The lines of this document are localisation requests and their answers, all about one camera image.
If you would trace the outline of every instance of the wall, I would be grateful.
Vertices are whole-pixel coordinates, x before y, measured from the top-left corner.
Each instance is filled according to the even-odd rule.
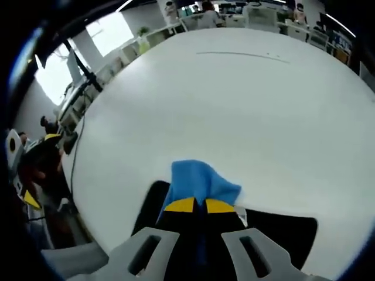
[[[27,133],[32,141],[41,138],[46,132],[40,125],[40,118],[45,115],[46,118],[55,120],[54,108],[56,105],[47,97],[39,83],[34,80],[19,107],[13,126],[18,132]]]
[[[137,31],[147,26],[150,30],[166,26],[162,12],[157,3],[139,6],[121,12],[134,37],[138,37]]]

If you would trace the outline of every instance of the office chair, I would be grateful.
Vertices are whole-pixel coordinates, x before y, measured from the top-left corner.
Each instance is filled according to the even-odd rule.
[[[294,39],[306,42],[308,31],[298,26],[288,26],[288,35]]]
[[[179,19],[181,25],[183,26],[186,32],[197,30],[198,29],[198,21],[203,17],[203,14],[192,15],[189,17]]]
[[[245,27],[278,33],[277,11],[263,7],[244,9]]]
[[[328,35],[319,32],[317,30],[312,30],[310,32],[310,37],[308,39],[308,43],[323,50],[327,50],[327,42],[328,42]]]
[[[226,27],[227,28],[244,28],[245,23],[243,19],[234,18],[233,15],[226,16]]]

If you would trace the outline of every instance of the window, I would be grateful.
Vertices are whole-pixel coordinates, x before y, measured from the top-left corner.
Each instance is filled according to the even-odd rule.
[[[76,45],[69,40],[73,50],[78,58],[88,68],[86,61],[81,53],[76,49]],[[43,88],[46,95],[56,105],[59,105],[64,99],[66,87],[72,82],[70,72],[67,66],[69,52],[65,45],[61,44],[48,58],[44,69],[38,69],[35,73],[35,79]]]
[[[111,13],[89,24],[86,29],[102,56],[133,38],[121,13]]]

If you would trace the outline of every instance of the table surface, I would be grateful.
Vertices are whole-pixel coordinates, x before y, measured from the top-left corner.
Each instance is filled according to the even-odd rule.
[[[109,253],[130,236],[148,187],[171,180],[173,161],[199,159],[242,186],[237,205],[316,218],[302,270],[335,279],[374,219],[373,97],[351,69],[288,36],[178,34],[120,72],[86,112],[74,200]],[[68,183],[73,155],[63,157]]]

